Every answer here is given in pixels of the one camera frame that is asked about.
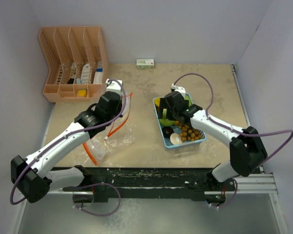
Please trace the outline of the green cabbage back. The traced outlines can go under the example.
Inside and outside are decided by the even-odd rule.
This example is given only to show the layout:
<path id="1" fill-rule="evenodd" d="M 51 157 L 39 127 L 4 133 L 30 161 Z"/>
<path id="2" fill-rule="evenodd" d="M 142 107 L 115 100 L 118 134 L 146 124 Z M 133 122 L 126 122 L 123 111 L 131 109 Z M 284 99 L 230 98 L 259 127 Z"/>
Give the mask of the green cabbage back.
<path id="1" fill-rule="evenodd" d="M 185 96 L 185 100 L 188 100 L 188 105 L 189 105 L 189 106 L 192 105 L 192 100 L 191 100 L 191 98 L 189 97 L 189 95 L 186 95 L 186 96 Z"/>

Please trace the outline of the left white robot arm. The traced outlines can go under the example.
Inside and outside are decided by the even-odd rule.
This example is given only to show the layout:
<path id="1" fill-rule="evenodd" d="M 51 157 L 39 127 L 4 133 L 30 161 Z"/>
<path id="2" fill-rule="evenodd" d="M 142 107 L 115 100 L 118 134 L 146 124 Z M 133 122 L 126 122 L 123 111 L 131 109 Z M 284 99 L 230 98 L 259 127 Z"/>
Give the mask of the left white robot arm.
<path id="1" fill-rule="evenodd" d="M 34 203 L 53 189 L 89 189 L 92 186 L 92 175 L 82 166 L 59 171 L 54 171 L 53 167 L 76 147 L 92 139 L 121 117 L 125 105 L 124 91 L 107 91 L 101 95 L 98 103 L 91 104 L 81 112 L 59 136 L 43 148 L 25 158 L 14 157 L 11 160 L 13 188 L 10 203 L 19 204 L 13 200 L 15 190 L 19 190 L 28 202 Z"/>

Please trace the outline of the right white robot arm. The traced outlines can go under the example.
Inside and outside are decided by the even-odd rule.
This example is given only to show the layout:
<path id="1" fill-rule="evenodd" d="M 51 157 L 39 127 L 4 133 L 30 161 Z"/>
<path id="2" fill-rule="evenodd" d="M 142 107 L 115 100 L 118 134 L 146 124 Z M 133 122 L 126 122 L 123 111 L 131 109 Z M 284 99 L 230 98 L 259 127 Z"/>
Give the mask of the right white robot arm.
<path id="1" fill-rule="evenodd" d="M 249 176 L 268 157 L 255 128 L 249 126 L 243 129 L 217 118 L 211 120 L 212 116 L 206 110 L 196 104 L 189 105 L 189 101 L 178 91 L 160 98 L 159 118 L 163 117 L 163 110 L 167 111 L 167 119 L 201 130 L 229 148 L 229 161 L 215 166 L 209 172 L 207 184 L 213 191 L 220 190 L 228 179 Z"/>

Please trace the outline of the green cabbage front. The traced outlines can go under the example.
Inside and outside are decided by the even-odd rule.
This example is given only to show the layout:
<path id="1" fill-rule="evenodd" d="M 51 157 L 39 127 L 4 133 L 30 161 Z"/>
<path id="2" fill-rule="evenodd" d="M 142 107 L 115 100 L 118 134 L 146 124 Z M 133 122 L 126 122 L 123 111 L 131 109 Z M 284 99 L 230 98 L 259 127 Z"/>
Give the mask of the green cabbage front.
<path id="1" fill-rule="evenodd" d="M 160 124 L 161 124 L 162 126 L 169 127 L 169 126 L 174 125 L 175 120 L 159 119 L 159 122 L 160 122 Z"/>

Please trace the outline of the clear orange zip bag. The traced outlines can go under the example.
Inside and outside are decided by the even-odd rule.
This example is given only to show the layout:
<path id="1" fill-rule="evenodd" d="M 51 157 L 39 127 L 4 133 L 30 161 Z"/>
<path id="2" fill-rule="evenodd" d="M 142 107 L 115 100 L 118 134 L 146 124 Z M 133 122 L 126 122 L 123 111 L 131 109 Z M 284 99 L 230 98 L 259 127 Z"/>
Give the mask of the clear orange zip bag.
<path id="1" fill-rule="evenodd" d="M 114 133 L 116 133 L 126 124 L 130 114 L 132 95 L 132 92 L 126 95 L 126 105 L 124 111 L 122 112 L 121 116 L 115 122 L 112 123 L 112 126 L 108 134 L 104 137 L 104 140 L 108 140 Z"/>

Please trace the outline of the green cabbage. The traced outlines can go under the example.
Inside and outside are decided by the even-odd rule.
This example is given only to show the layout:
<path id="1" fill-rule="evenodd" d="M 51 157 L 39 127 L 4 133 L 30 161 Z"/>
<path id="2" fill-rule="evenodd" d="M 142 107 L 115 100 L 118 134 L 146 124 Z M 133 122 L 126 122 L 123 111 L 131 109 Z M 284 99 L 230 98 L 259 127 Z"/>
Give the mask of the green cabbage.
<path id="1" fill-rule="evenodd" d="M 159 122 L 160 122 L 160 124 L 161 124 L 162 126 L 169 127 L 169 126 L 174 125 L 175 120 L 159 119 Z"/>
<path id="2" fill-rule="evenodd" d="M 191 100 L 191 98 L 189 97 L 189 95 L 186 95 L 186 96 L 185 96 L 185 100 L 188 100 L 188 105 L 189 105 L 189 106 L 192 105 L 192 100 Z"/>

